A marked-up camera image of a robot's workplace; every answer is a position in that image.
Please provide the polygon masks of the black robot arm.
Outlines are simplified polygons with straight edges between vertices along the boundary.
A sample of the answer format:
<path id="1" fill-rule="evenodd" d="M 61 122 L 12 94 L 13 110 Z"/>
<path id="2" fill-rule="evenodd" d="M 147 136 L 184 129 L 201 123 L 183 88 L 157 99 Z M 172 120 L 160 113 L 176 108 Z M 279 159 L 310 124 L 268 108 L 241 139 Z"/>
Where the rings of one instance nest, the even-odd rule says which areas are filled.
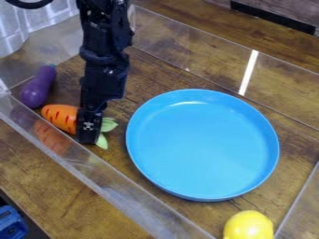
<path id="1" fill-rule="evenodd" d="M 128 0 L 76 0 L 84 40 L 80 56 L 85 61 L 80 79 L 80 108 L 76 116 L 76 140 L 95 144 L 103 130 L 107 102 L 121 99 L 129 70 L 124 49 L 132 45 Z"/>

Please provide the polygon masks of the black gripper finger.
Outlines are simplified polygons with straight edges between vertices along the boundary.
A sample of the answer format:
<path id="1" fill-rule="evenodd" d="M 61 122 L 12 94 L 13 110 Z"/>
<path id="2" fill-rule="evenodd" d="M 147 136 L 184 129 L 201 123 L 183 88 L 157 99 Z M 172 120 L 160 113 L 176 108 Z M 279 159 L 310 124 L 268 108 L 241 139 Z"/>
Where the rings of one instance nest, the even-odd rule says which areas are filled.
<path id="1" fill-rule="evenodd" d="M 95 144 L 99 139 L 103 125 L 103 113 L 89 112 L 84 108 L 76 115 L 76 140 L 81 144 Z"/>

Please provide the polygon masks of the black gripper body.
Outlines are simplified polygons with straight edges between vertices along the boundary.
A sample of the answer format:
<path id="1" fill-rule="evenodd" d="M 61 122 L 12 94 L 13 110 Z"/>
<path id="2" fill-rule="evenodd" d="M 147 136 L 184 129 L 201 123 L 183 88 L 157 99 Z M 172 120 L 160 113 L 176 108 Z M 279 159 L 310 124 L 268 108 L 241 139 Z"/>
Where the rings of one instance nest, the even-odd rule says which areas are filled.
<path id="1" fill-rule="evenodd" d="M 80 108 L 89 113 L 103 112 L 109 100 L 121 99 L 129 63 L 93 64 L 84 66 L 80 80 Z"/>

